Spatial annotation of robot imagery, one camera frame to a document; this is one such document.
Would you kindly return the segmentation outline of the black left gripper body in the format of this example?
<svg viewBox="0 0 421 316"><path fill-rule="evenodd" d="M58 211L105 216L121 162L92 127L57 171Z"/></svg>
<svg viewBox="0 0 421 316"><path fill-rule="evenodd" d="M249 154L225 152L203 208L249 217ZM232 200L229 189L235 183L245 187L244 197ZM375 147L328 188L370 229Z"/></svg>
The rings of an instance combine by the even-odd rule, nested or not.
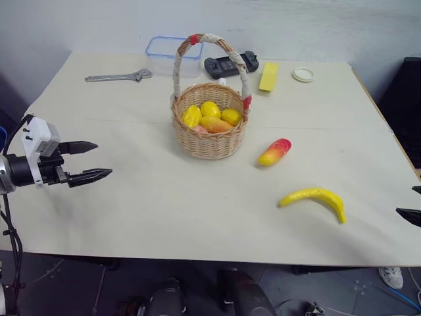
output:
<svg viewBox="0 0 421 316"><path fill-rule="evenodd" d="M69 144L59 144L50 156L40 157L38 167L44 184L62 184L70 180L70 173L62 169L62 165L64 164L62 156L69 153Z"/></svg>

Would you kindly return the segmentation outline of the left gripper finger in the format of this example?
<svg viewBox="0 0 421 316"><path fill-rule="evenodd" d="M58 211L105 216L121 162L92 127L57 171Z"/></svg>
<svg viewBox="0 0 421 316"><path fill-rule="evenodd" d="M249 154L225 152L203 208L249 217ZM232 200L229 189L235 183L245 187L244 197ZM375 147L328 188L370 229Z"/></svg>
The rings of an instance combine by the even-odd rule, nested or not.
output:
<svg viewBox="0 0 421 316"><path fill-rule="evenodd" d="M98 148L97 144L87 141L63 142L59 144L59 152L61 155L86 153L95 148Z"/></svg>
<svg viewBox="0 0 421 316"><path fill-rule="evenodd" d="M112 173L112 169L89 169L82 173L73 174L68 177L67 184L70 188L94 183Z"/></svg>

